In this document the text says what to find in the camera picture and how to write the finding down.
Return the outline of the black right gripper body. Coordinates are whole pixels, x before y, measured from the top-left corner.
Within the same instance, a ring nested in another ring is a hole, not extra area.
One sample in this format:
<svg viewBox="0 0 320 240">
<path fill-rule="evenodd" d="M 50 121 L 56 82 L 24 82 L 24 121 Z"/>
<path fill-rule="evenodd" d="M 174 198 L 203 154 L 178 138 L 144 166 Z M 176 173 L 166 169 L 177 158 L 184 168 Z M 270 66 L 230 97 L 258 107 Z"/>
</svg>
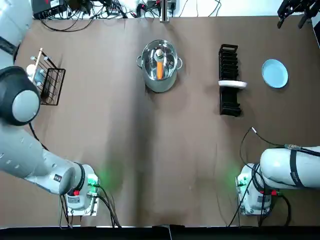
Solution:
<svg viewBox="0 0 320 240">
<path fill-rule="evenodd" d="M 304 12 L 304 11 L 320 11 L 319 0 L 284 0 L 282 2 L 283 12 Z"/>
</svg>

